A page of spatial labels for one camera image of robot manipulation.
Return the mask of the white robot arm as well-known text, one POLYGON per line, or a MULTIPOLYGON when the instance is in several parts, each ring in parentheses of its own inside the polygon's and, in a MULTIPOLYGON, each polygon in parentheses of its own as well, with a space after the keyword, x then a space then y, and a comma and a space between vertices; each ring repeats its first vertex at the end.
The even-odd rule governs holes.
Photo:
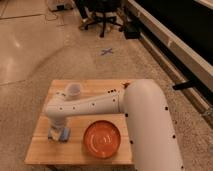
POLYGON ((123 89, 72 101, 57 92, 45 107, 56 129, 63 128, 70 116, 118 113, 126 117, 137 171, 185 171, 166 97, 152 79, 138 79, 123 89))

